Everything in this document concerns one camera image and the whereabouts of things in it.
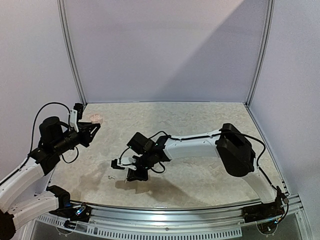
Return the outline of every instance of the white mounting bracket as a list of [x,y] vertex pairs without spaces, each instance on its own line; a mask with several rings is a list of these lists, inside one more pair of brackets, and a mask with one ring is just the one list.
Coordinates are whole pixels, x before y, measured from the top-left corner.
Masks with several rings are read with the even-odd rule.
[[122,157],[121,161],[120,158],[117,159],[117,165],[122,168],[129,168],[132,170],[137,170],[137,167],[132,165],[136,162],[136,160],[133,157]]
[[78,111],[74,109],[70,109],[70,114],[69,114],[69,125],[71,128],[74,128],[74,130],[78,133],[79,128],[77,125],[77,117],[78,117]]

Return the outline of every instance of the metal edge strip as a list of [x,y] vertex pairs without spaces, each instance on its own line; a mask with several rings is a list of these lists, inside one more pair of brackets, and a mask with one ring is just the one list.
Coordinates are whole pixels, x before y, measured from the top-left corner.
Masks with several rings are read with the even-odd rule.
[[311,232],[311,228],[309,225],[309,221],[306,215],[305,210],[303,209],[302,211],[298,211],[295,213],[295,217],[296,217],[296,222],[299,226],[299,230],[300,230],[300,234],[301,234],[301,238],[303,240],[313,240],[313,235]]
[[33,220],[29,221],[26,225],[24,225],[23,228],[20,228],[20,229],[22,229],[22,233],[19,236],[19,238],[22,240],[30,240],[32,233],[33,233],[33,230],[34,230],[34,227],[35,227],[35,224],[36,224],[36,219],[33,219]]
[[[59,229],[65,231],[70,231],[70,229],[65,228],[64,222],[65,218],[55,217],[54,215],[44,214],[37,218],[37,221],[44,223],[50,226],[55,226]],[[199,231],[199,229],[190,229],[190,231],[180,231],[173,228],[168,228],[165,226],[157,226],[156,228],[144,228],[138,229],[135,226],[108,226],[105,224],[100,224],[99,222],[94,222],[86,224],[78,222],[74,230],[71,230],[70,233],[78,233],[83,235],[89,235],[93,237],[99,237],[104,239],[114,239],[114,240],[200,240],[200,239],[233,239],[242,237],[242,229],[240,226],[228,227],[222,229],[212,229],[204,228]]]
[[[303,206],[297,194],[289,196],[289,212],[294,214],[303,211]],[[87,228],[99,228],[113,231],[130,231],[136,233],[200,233],[208,229],[222,230],[249,226],[255,222],[245,223],[242,217],[242,207],[228,209],[203,210],[132,210],[112,207],[92,206],[92,216],[89,223],[78,222]]]
[[63,39],[64,39],[64,43],[65,43],[66,53],[68,55],[75,87],[76,87],[76,90],[79,94],[79,97],[80,97],[82,104],[86,106],[88,102],[86,99],[83,85],[80,80],[80,75],[79,75],[78,68],[76,65],[75,55],[74,55],[74,51],[73,51],[73,47],[72,47],[72,43],[71,43],[71,39],[70,39],[65,1],[64,0],[57,0],[57,6],[58,6],[58,11],[59,11],[61,30],[62,30],[62,35],[63,35]]
[[272,17],[273,17],[273,12],[274,12],[274,6],[275,6],[275,0],[269,0],[268,1],[268,9],[266,12],[266,17],[265,17],[265,22],[264,22],[264,31],[262,34],[262,40],[261,40],[260,49],[259,49],[258,61],[255,66],[251,87],[249,89],[249,93],[247,95],[246,102],[245,102],[245,105],[248,107],[251,105],[252,100],[254,98],[256,87],[258,84],[258,79],[259,79],[262,65],[264,62],[264,58],[266,55],[267,44],[268,44],[271,23],[272,23]]
[[275,165],[275,168],[276,168],[276,170],[278,171],[278,173],[279,173],[279,175],[280,175],[280,178],[281,178],[283,187],[284,187],[284,189],[286,190],[286,194],[288,194],[290,188],[287,186],[287,184],[286,184],[286,182],[285,182],[285,179],[284,179],[284,176],[282,175],[282,173],[281,173],[281,171],[280,171],[280,168],[279,168],[279,166],[278,166],[278,164],[277,164],[277,162],[276,162],[276,158],[275,158],[275,155],[274,155],[274,153],[273,153],[273,151],[272,151],[272,149],[271,149],[271,146],[270,146],[269,142],[267,141],[267,138],[266,138],[264,132],[261,130],[261,128],[260,128],[258,122],[256,121],[253,113],[251,112],[250,108],[247,107],[247,106],[245,106],[245,108],[246,108],[247,112],[249,113],[249,115],[250,115],[250,117],[251,117],[251,119],[252,119],[252,121],[253,121],[256,129],[258,130],[258,132],[259,132],[259,134],[260,134],[260,136],[262,137],[262,140],[263,140],[263,142],[265,143],[265,147],[266,147],[266,149],[268,150],[268,152],[269,152],[269,154],[270,154],[270,156],[271,156],[271,159],[272,159],[272,161],[273,161],[273,163],[274,163],[274,165]]

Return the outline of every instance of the small object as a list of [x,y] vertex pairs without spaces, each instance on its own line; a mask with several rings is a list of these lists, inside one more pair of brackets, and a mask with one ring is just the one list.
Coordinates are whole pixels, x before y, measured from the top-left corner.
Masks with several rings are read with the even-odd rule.
[[271,220],[267,222],[257,223],[256,227],[261,234],[268,236],[276,232],[278,224],[274,223],[274,220]]
[[76,212],[75,215],[79,216],[86,209],[86,205],[82,205]]
[[92,124],[102,125],[102,123],[104,122],[104,118],[100,114],[95,113],[90,116],[90,121]]

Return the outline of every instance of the speckled tabletop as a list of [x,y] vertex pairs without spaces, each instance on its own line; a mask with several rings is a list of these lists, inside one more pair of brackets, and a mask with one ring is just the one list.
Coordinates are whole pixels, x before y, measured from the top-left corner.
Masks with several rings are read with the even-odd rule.
[[[136,132],[145,136],[164,130],[170,135],[192,135],[220,129],[232,123],[242,133],[260,138],[242,103],[148,102],[89,104],[82,121],[99,113],[103,124],[90,147],[79,147],[72,164],[61,161],[50,185],[58,185],[72,200],[109,206],[194,208],[255,200],[256,193],[242,179],[227,174],[215,157],[187,157],[165,162],[166,171],[149,171],[149,180],[125,182],[126,170],[111,168]],[[251,140],[258,154],[262,146]],[[124,156],[132,156],[128,150]],[[69,151],[70,161],[76,155]],[[278,171],[265,152],[260,165],[274,185],[282,186]]]

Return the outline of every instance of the black cable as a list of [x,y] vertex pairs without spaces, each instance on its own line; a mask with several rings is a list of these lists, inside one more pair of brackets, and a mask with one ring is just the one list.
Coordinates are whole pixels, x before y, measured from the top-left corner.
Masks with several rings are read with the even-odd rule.
[[153,172],[156,173],[156,174],[163,174],[163,173],[165,172],[165,170],[166,170],[166,167],[162,164],[162,162],[159,162],[159,164],[160,164],[160,166],[163,168],[162,171],[156,171],[156,170],[154,170],[152,167],[151,167],[150,169],[151,169],[151,171],[153,171]]
[[36,126],[36,121],[37,121],[37,118],[38,118],[38,115],[40,114],[40,112],[42,111],[42,109],[44,109],[46,106],[48,105],[51,105],[51,104],[57,104],[57,105],[61,105],[61,106],[64,106],[67,110],[68,110],[68,113],[70,113],[70,109],[68,108],[67,105],[61,103],[61,102],[56,102],[56,101],[52,101],[52,102],[48,102],[46,103],[45,105],[43,105],[39,111],[37,112],[37,114],[35,115],[35,118],[34,118],[34,121],[33,121],[33,126],[32,126],[32,134],[31,134],[31,147],[30,147],[30,151],[28,153],[28,156],[26,158],[26,160],[22,163],[22,165],[17,168],[13,173],[11,173],[8,177],[6,177],[1,183],[0,183],[0,186],[2,184],[4,184],[6,181],[8,181],[13,175],[15,175],[17,172],[19,172],[20,169],[22,169],[28,162],[29,158],[30,158],[30,153],[32,152],[32,148],[33,148],[33,145],[34,145],[34,135],[35,135],[35,126]]
[[264,154],[264,152],[266,151],[266,145],[263,141],[261,141],[260,139],[241,133],[241,132],[234,132],[234,131],[227,131],[227,132],[219,132],[213,135],[202,135],[202,136],[192,136],[192,137],[186,137],[186,138],[175,138],[175,137],[169,137],[171,140],[177,140],[177,141],[185,141],[185,140],[194,140],[194,139],[204,139],[204,138],[212,138],[212,137],[216,137],[216,136],[220,136],[223,134],[235,134],[235,135],[240,135],[240,136],[244,136],[247,137],[249,139],[255,140],[258,143],[260,143],[263,146],[263,150],[261,151],[261,153],[259,154],[259,156],[256,159],[256,165],[257,167],[259,167],[259,160],[261,158],[261,156]]
[[60,209],[57,209],[57,210],[54,210],[55,212],[60,212],[60,211],[64,211],[64,210],[67,210],[67,209],[75,209],[75,208],[78,208],[78,207],[81,207],[81,205],[77,204],[77,205],[74,205],[74,206],[68,206],[68,207],[65,207],[65,208],[60,208]]
[[265,176],[265,178],[266,178],[266,180],[268,181],[268,183],[270,184],[270,186],[271,186],[274,190],[278,191],[278,189],[272,184],[271,180],[269,179],[269,177],[267,176],[267,174],[265,173],[265,171],[264,171],[260,166],[259,166],[258,168],[259,168],[259,170],[262,172],[262,174]]
[[76,156],[75,156],[75,158],[74,158],[72,161],[66,161],[64,155],[61,154],[62,160],[63,160],[66,164],[72,164],[72,163],[73,163],[75,160],[77,160],[77,158],[79,157],[79,150],[78,150],[77,147],[75,147],[75,149],[76,149]]
[[[158,134],[161,134],[163,133],[164,135],[166,136],[169,136],[165,131],[158,131],[156,134],[152,135],[151,137],[148,137],[148,139],[152,139],[154,138],[155,136],[157,136]],[[120,155],[119,157],[119,162],[121,163],[121,158],[123,157],[123,155],[125,154],[126,151],[128,151],[130,149],[130,147],[126,148]],[[130,163],[130,164],[122,164],[122,166],[131,166],[133,165],[133,163]]]
[[287,216],[288,212],[289,212],[289,203],[287,203],[287,204],[286,204],[286,211],[285,211],[285,214],[284,214],[283,216],[281,216],[281,217],[280,217],[280,219],[277,221],[277,223],[276,223],[276,224],[281,223],[281,222],[285,219],[285,217]]
[[158,134],[164,134],[164,135],[166,135],[166,136],[169,136],[165,131],[158,131],[156,134],[154,134],[154,135],[152,135],[151,137],[149,137],[148,139],[152,139],[152,138],[154,138],[155,136],[157,136]]
[[[121,153],[121,155],[120,155],[120,157],[119,157],[119,162],[120,162],[120,164],[121,164],[121,158],[123,157],[123,155],[125,154],[125,152],[128,151],[129,149],[130,149],[130,147],[126,148],[126,149]],[[132,163],[130,163],[130,164],[123,164],[122,166],[130,166],[130,165],[133,165],[133,164],[132,164]]]

